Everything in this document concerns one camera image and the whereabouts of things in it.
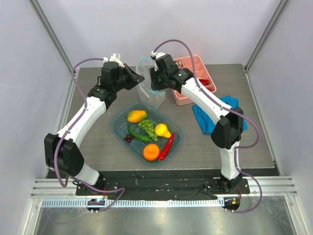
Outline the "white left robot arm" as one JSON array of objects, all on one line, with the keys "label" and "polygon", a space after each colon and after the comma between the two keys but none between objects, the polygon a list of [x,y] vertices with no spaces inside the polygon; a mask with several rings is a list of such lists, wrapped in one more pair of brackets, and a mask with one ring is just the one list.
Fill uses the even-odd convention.
[{"label": "white left robot arm", "polygon": [[117,61],[104,62],[97,84],[83,95],[84,104],[71,121],[57,134],[47,134],[44,139],[46,165],[55,170],[61,186],[66,187],[61,174],[87,186],[93,195],[104,189],[103,175],[85,163],[79,150],[86,133],[116,100],[117,93],[131,90],[144,80],[127,64]]}]

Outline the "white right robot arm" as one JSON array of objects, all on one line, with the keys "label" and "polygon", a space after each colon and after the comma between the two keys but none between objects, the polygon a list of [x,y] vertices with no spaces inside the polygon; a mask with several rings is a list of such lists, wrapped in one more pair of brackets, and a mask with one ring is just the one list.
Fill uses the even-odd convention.
[{"label": "white right robot arm", "polygon": [[179,68],[172,56],[163,52],[151,53],[154,67],[150,68],[151,88],[176,90],[196,103],[213,121],[213,143],[219,148],[222,168],[220,185],[224,192],[233,193],[242,179],[238,169],[237,147],[243,132],[243,111],[232,109],[212,94],[195,77],[195,71]]}]

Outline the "yellow green mango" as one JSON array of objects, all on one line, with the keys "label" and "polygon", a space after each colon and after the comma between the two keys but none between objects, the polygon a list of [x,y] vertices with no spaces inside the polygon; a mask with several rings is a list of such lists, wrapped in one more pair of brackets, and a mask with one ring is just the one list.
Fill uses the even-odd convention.
[{"label": "yellow green mango", "polygon": [[133,110],[128,113],[127,121],[130,123],[138,123],[147,118],[147,113],[144,110]]}]

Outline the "clear zip top bag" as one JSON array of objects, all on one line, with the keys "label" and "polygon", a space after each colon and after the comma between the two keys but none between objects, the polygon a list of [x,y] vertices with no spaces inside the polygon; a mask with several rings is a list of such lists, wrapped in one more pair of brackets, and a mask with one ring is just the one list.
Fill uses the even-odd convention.
[{"label": "clear zip top bag", "polygon": [[145,79],[139,83],[136,88],[141,101],[158,109],[161,103],[165,100],[166,92],[152,90],[150,68],[152,68],[152,66],[149,59],[147,57],[141,57],[136,66],[136,73],[143,76]]}]

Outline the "orange tangerine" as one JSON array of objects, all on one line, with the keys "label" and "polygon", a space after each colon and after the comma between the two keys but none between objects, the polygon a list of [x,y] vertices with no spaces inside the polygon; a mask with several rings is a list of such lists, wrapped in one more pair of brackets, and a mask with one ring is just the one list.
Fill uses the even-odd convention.
[{"label": "orange tangerine", "polygon": [[160,154],[160,149],[156,144],[148,144],[143,149],[143,157],[147,161],[154,161],[158,158]]}]

